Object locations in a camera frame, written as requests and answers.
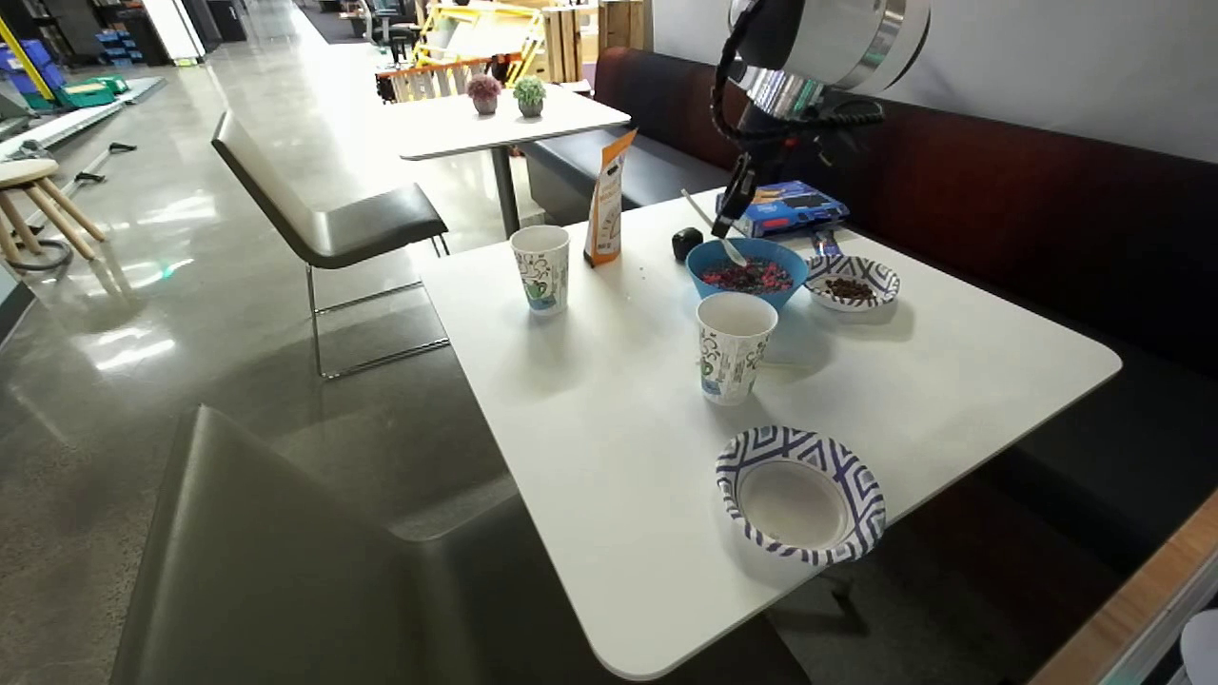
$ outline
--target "white paper cup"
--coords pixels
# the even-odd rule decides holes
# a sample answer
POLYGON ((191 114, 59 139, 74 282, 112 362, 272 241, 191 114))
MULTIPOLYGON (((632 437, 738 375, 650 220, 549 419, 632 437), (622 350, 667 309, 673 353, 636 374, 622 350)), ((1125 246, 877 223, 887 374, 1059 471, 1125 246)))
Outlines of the white paper cup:
POLYGON ((702 324, 702 389, 714 402, 744 402, 753 395, 766 338, 778 309, 750 294, 714 294, 698 304, 702 324))
POLYGON ((530 313, 559 313, 568 304, 568 232, 555 223, 518 227, 511 252, 518 253, 530 313))

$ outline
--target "gray floor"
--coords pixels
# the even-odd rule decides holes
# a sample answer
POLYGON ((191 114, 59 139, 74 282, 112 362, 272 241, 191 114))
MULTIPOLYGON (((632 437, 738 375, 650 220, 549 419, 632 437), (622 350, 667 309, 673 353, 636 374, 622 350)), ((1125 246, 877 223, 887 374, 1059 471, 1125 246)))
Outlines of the gray floor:
MULTIPOLYGON (((224 106, 247 116, 310 202, 417 178, 455 252, 502 237, 485 154, 405 162, 380 145, 369 45, 324 45, 285 0, 252 0, 252 41, 205 67, 162 67, 162 90, 59 154, 75 172, 112 139, 106 182, 75 202, 112 232, 106 270, 32 282, 0 346, 0 679, 106 679, 166 449, 199 402, 238 413, 379 520, 502 471, 455 353, 315 385, 300 261, 209 147, 224 106)), ((324 294, 405 282, 435 257, 380 257, 324 294)), ((330 353, 427 338, 422 295, 347 318, 330 353)), ((1045 659, 961 574, 913 550, 857 572, 847 615, 823 587, 778 607, 814 679, 1000 679, 1045 659)))

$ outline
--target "paper plate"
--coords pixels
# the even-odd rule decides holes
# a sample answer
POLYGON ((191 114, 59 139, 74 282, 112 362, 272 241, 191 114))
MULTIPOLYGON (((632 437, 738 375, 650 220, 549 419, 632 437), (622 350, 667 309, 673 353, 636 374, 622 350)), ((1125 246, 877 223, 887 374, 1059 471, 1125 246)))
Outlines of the paper plate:
POLYGON ((813 295, 837 313, 871 313, 900 295, 901 279, 877 257, 848 253, 830 275, 809 282, 813 295))
POLYGON ((834 567, 868 556, 887 526, 881 479, 842 441, 744 430, 716 464, 728 542, 750 567, 834 567))

